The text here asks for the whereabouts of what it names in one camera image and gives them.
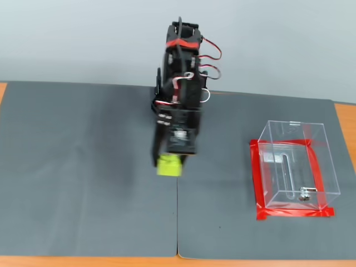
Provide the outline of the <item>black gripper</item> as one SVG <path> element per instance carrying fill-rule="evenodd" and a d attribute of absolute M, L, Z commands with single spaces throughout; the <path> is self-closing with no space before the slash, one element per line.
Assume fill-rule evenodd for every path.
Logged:
<path fill-rule="evenodd" d="M 173 110 L 171 124 L 171 113 L 169 113 L 168 109 L 158 112 L 151 149 L 153 165 L 155 167 L 157 166 L 161 145 L 165 140 L 168 128 L 170 145 L 195 145 L 200 131 L 200 119 L 200 110 Z M 189 156 L 181 156 L 181 172 L 184 171 L 185 163 Z"/>

